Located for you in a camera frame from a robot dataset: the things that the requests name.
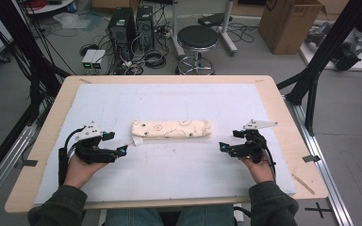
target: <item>dark green sleeve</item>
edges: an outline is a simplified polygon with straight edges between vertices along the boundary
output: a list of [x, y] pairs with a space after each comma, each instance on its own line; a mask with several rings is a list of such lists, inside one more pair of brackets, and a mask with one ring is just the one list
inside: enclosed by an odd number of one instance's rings
[[249, 189], [252, 203], [252, 226], [297, 225], [299, 204], [285, 194], [275, 182], [264, 182]]
[[31, 226], [81, 225], [86, 200], [87, 195], [81, 190], [60, 186], [46, 203], [28, 212], [28, 222]]

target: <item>black stool seat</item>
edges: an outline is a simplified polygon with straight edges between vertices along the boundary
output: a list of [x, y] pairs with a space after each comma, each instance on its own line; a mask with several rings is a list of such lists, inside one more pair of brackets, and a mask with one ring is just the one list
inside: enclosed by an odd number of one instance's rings
[[217, 32], [202, 25], [191, 25], [178, 32], [178, 43], [182, 47], [206, 49], [217, 43]]

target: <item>white paper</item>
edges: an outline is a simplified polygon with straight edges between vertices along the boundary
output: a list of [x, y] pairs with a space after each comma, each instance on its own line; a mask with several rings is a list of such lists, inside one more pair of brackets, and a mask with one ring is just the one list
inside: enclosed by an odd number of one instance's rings
[[[133, 142], [134, 120], [208, 120], [212, 136], [130, 145], [127, 156], [95, 173], [83, 186], [87, 202], [247, 196], [255, 184], [252, 176], [243, 163], [220, 152], [219, 141], [244, 143], [244, 139], [233, 137], [232, 131], [241, 130], [251, 119], [268, 120], [251, 84], [82, 85], [49, 157], [35, 203], [44, 203], [58, 188], [58, 149], [73, 130], [91, 121], [103, 131], [116, 133], [114, 139], [99, 144], [112, 150]], [[276, 162], [277, 184], [284, 192], [295, 193], [272, 129], [259, 132]]]

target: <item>person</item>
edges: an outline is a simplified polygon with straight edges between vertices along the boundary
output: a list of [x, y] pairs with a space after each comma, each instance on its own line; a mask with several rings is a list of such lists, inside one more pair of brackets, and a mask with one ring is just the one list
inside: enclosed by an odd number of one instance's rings
[[[247, 166], [256, 182], [256, 185], [249, 189], [252, 204], [251, 225], [297, 225], [294, 216], [299, 205], [275, 183], [269, 163], [263, 160], [255, 164], [247, 157], [240, 160]], [[60, 186], [44, 205], [34, 207], [28, 212], [30, 225], [81, 225], [87, 195], [80, 188], [105, 165], [87, 164], [74, 154], [69, 161], [63, 186]], [[200, 225], [234, 225], [232, 206], [228, 204], [185, 207], [177, 225], [198, 225], [198, 223]], [[140, 225], [139, 222], [143, 222], [143, 225], [162, 225], [156, 209], [107, 211], [106, 226], [123, 226], [126, 225], [122, 223], [125, 221], [130, 223], [128, 225]]]

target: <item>jeans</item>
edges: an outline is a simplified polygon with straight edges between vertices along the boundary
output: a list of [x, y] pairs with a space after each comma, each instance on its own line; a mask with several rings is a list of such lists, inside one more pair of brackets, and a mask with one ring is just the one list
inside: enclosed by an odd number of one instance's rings
[[[163, 226], [156, 209], [111, 209], [107, 210], [106, 226]], [[184, 207], [177, 226], [233, 226], [234, 206], [202, 205]]]

